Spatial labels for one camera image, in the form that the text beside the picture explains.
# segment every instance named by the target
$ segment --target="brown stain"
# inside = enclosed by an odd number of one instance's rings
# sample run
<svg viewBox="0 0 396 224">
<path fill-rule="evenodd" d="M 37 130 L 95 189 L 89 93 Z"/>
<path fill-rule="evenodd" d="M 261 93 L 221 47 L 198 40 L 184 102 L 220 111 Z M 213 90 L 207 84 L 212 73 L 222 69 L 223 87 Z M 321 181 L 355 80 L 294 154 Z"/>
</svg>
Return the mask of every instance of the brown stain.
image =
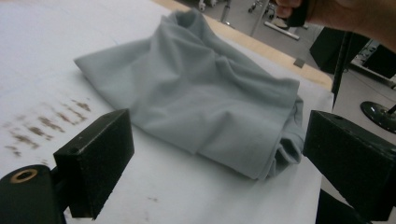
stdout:
<svg viewBox="0 0 396 224">
<path fill-rule="evenodd" d="M 27 127 L 27 129 L 38 136 L 45 137 L 46 140 L 51 140 L 53 138 L 51 135 L 44 133 L 43 131 L 41 131 L 41 129 L 37 127 Z"/>
<path fill-rule="evenodd" d="M 149 199 L 150 201 L 153 201 L 153 202 L 155 202 L 155 203 L 157 203 L 157 202 L 158 202 L 158 199 L 157 199 L 157 198 L 150 198 L 150 197 L 148 197 L 148 199 Z"/>
<path fill-rule="evenodd" d="M 78 105 L 79 107 L 85 109 L 86 111 L 91 112 L 91 109 L 90 109 L 90 107 L 87 104 L 81 103 L 81 102 L 78 102 L 78 101 L 75 101 L 75 100 L 73 100 L 73 102 L 76 103 L 76 105 Z"/>
<path fill-rule="evenodd" d="M 6 148 L 8 148 L 9 150 L 12 151 L 12 153 L 14 153 L 14 155 L 16 157 L 20 157 L 21 153 L 18 151 L 18 149 L 16 147 L 11 147 L 11 146 L 6 146 Z"/>
<path fill-rule="evenodd" d="M 79 122 L 82 122 L 84 120 L 86 120 L 87 118 L 85 118 L 82 114 L 78 113 L 76 110 L 74 110 L 72 107 L 70 107 L 69 105 L 64 105 L 69 111 L 71 111 L 73 114 L 75 114 L 78 118 L 79 118 Z"/>
<path fill-rule="evenodd" d="M 26 116 L 24 116 L 24 115 L 17 116 L 17 120 L 25 120 L 25 119 L 26 119 Z"/>
<path fill-rule="evenodd" d="M 7 123 L 5 123 L 5 124 L 3 124 L 3 128 L 9 128 L 9 127 L 11 127 L 11 122 L 7 122 Z"/>
<path fill-rule="evenodd" d="M 57 112 L 57 113 L 56 113 L 56 116 L 58 116 L 59 118 L 61 118 L 64 122 L 67 122 L 67 123 L 76 125 L 75 122 L 70 121 L 70 119 L 69 119 L 66 115 L 64 115 L 63 113 Z"/>
<path fill-rule="evenodd" d="M 61 127 L 59 127 L 58 125 L 52 123 L 52 121 L 50 121 L 49 119 L 47 119 L 47 118 L 45 118 L 45 117 L 38 117 L 38 120 L 40 120 L 41 123 L 42 123 L 44 126 L 49 127 L 49 128 L 51 128 L 52 130 L 55 130 L 55 131 L 59 131 L 59 132 L 61 132 L 61 133 L 64 133 L 64 130 L 63 130 Z"/>
<path fill-rule="evenodd" d="M 10 132 L 12 134 L 12 136 L 17 139 L 18 142 L 24 143 L 26 145 L 31 146 L 33 149 L 36 149 L 39 147 L 39 144 L 37 144 L 36 142 L 32 141 L 28 136 L 26 135 L 21 135 L 21 134 L 17 134 L 14 132 Z"/>
</svg>

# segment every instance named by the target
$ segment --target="floor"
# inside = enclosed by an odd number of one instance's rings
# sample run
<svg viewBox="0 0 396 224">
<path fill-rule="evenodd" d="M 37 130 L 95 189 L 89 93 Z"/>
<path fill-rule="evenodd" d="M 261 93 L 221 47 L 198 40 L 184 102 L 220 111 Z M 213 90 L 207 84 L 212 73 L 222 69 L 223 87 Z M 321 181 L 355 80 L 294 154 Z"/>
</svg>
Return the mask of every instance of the floor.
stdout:
<svg viewBox="0 0 396 224">
<path fill-rule="evenodd" d="M 198 0 L 178 1 L 188 7 L 198 8 Z M 255 20 L 260 16 L 260 7 L 254 9 L 251 13 L 248 12 L 248 9 L 252 6 L 253 2 L 254 0 L 232 1 L 231 9 L 227 17 L 227 21 L 233 28 L 247 35 L 251 34 Z M 226 3 L 224 1 L 219 0 L 216 6 L 211 7 L 209 1 L 206 1 L 204 13 L 213 19 L 220 20 L 225 5 Z M 263 20 L 269 21 L 268 16 L 269 15 L 265 15 Z M 306 64 L 312 67 L 318 68 L 309 52 L 309 48 L 314 43 L 321 30 L 322 27 L 314 24 L 308 24 L 308 29 L 299 28 L 295 32 L 295 34 L 300 37 L 300 40 L 297 41 L 264 26 L 262 22 L 259 24 L 253 37 L 275 49 L 289 54 L 294 58 L 304 60 Z M 373 101 L 388 107 L 395 105 L 396 90 L 393 90 L 390 87 L 391 85 L 394 85 L 394 78 L 389 82 L 388 79 L 373 78 L 372 76 L 366 76 L 360 72 L 349 69 L 343 74 L 342 83 L 337 101 L 334 105 L 333 113 L 357 123 L 362 128 L 396 145 L 395 134 L 377 127 L 368 120 L 360 110 L 360 103 L 363 101 Z M 338 191 L 325 178 L 323 178 L 322 181 L 322 188 L 336 199 L 342 202 L 345 201 L 342 196 L 339 195 Z M 388 222 L 373 223 L 396 223 L 396 209 L 393 209 Z"/>
</svg>

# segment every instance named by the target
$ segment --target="crumpled gray cloth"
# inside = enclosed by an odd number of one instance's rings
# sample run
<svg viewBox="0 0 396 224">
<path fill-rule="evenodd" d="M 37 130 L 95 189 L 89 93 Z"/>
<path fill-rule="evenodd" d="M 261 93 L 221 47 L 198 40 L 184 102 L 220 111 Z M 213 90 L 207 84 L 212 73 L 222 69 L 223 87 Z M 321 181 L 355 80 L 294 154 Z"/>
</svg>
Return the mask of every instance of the crumpled gray cloth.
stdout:
<svg viewBox="0 0 396 224">
<path fill-rule="evenodd" d="M 162 18 L 148 39 L 76 59 L 116 109 L 145 132 L 250 178 L 298 163 L 299 82 L 277 79 L 220 40 L 197 10 Z"/>
</svg>

